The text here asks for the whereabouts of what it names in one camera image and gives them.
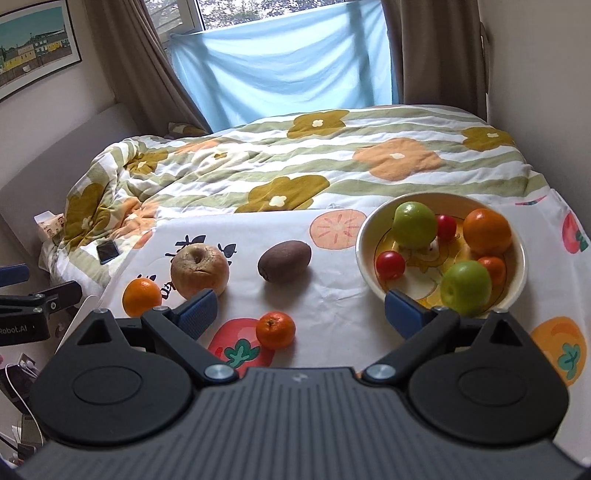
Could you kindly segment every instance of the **blue cloth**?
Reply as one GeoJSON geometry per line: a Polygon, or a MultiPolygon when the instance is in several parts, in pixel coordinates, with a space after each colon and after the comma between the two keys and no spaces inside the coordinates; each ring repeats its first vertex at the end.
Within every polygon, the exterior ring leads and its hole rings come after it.
{"type": "Polygon", "coordinates": [[[173,67],[209,125],[398,103],[380,0],[171,35],[173,67]]]}

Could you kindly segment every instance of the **bowl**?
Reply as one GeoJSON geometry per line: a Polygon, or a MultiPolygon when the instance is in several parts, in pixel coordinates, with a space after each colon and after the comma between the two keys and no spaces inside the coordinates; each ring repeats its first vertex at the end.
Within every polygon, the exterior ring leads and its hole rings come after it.
{"type": "MultiPolygon", "coordinates": [[[[475,256],[466,245],[461,233],[464,218],[478,208],[495,210],[470,197],[436,192],[402,195],[375,209],[361,226],[355,245],[357,265],[369,288],[382,301],[388,290],[398,288],[427,308],[441,305],[439,283],[445,271],[458,261],[478,259],[478,256],[475,256]],[[449,244],[439,245],[435,240],[429,249],[420,251],[398,249],[394,246],[406,260],[406,271],[397,280],[383,282],[376,274],[375,258],[382,251],[393,248],[389,235],[394,212],[400,204],[405,202],[420,202],[428,206],[436,215],[455,217],[458,221],[458,233],[456,240],[449,244]]],[[[478,316],[485,316],[493,307],[509,309],[525,287],[527,256],[519,234],[513,227],[511,231],[513,242],[503,254],[507,266],[505,284],[493,288],[491,301],[478,316]]]]}

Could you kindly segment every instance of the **pillow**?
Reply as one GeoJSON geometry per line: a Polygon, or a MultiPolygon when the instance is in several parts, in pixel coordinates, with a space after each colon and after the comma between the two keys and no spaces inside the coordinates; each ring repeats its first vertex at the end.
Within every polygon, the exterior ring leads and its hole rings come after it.
{"type": "Polygon", "coordinates": [[[207,135],[207,132],[205,130],[200,129],[195,125],[175,124],[174,122],[170,122],[168,124],[168,133],[170,137],[173,139],[183,137],[202,137],[204,135],[207,135]]]}

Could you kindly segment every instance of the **headboard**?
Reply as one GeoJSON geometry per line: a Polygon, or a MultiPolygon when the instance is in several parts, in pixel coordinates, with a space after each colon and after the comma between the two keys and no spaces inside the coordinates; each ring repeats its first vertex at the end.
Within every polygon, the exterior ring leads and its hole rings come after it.
{"type": "Polygon", "coordinates": [[[138,127],[118,103],[53,144],[0,189],[0,215],[35,260],[41,241],[33,217],[46,210],[63,213],[66,195],[90,161],[110,144],[136,135],[138,127]]]}

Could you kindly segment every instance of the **picture frame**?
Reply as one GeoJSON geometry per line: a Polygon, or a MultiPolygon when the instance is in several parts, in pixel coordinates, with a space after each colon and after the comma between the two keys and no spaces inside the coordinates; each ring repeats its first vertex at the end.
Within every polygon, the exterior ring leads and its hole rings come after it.
{"type": "Polygon", "coordinates": [[[81,61],[67,0],[0,15],[0,102],[81,61]]]}

